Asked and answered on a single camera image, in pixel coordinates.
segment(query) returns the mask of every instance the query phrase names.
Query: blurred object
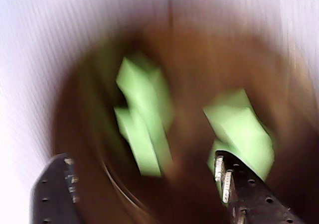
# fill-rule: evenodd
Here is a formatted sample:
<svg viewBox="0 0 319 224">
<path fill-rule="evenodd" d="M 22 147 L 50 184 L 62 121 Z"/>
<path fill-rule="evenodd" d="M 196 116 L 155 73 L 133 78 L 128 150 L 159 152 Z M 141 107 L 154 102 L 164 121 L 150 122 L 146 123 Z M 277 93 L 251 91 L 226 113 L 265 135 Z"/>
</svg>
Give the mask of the blurred object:
<svg viewBox="0 0 319 224">
<path fill-rule="evenodd" d="M 127 108 L 114 108 L 119 131 L 141 174 L 159 177 L 172 162 L 165 134 L 172 120 L 165 79 L 140 55 L 123 59 L 116 83 L 128 103 Z"/>
<path fill-rule="evenodd" d="M 275 159 L 272 139 L 259 122 L 245 90 L 222 94 L 204 112 L 217 136 L 208 159 L 212 172 L 216 151 L 224 150 L 265 181 Z"/>
</svg>

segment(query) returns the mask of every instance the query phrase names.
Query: green foam block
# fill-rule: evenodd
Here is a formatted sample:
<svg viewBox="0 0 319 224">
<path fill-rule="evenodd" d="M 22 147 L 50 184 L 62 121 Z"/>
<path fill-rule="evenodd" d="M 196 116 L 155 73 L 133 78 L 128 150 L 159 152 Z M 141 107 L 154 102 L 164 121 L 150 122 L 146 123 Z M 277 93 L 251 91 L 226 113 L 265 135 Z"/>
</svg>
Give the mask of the green foam block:
<svg viewBox="0 0 319 224">
<path fill-rule="evenodd" d="M 218 138 L 207 163 L 212 172 L 215 152 L 223 150 L 237 156 L 265 180 L 275 159 L 273 144 L 258 121 L 245 91 L 221 96 L 204 112 Z"/>
<path fill-rule="evenodd" d="M 168 88 L 160 69 L 142 55 L 124 58 L 116 79 L 128 108 L 115 108 L 119 129 L 142 175 L 160 176 L 171 163 L 165 128 L 172 121 Z"/>
</svg>

